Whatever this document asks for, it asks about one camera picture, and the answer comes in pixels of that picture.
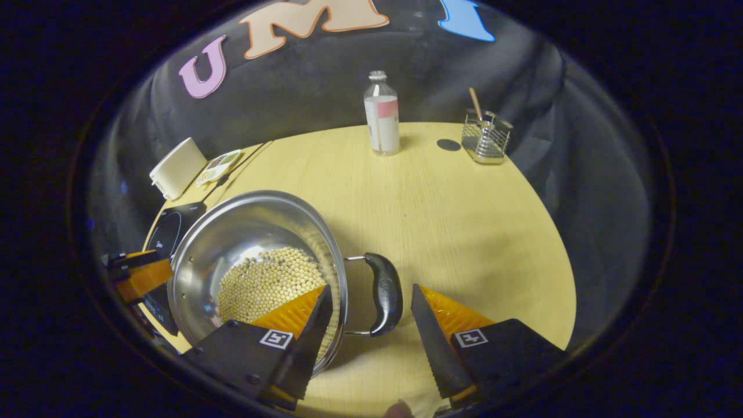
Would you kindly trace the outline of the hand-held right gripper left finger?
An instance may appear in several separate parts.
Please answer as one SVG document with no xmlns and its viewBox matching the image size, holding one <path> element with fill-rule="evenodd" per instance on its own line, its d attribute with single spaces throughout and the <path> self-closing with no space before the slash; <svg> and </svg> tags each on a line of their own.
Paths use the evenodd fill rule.
<svg viewBox="0 0 743 418">
<path fill-rule="evenodd" d="M 295 410 L 332 313 L 331 289 L 321 286 L 253 323 L 229 320 L 183 357 L 239 396 Z"/>
</svg>

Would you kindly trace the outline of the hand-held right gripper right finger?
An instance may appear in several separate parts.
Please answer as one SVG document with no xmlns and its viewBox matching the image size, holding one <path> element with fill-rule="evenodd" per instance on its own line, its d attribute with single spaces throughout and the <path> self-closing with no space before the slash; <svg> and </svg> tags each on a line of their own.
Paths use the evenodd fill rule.
<svg viewBox="0 0 743 418">
<path fill-rule="evenodd" d="M 414 284 L 411 310 L 439 394 L 453 408 L 499 402 L 567 359 L 522 321 L 493 321 Z"/>
</svg>

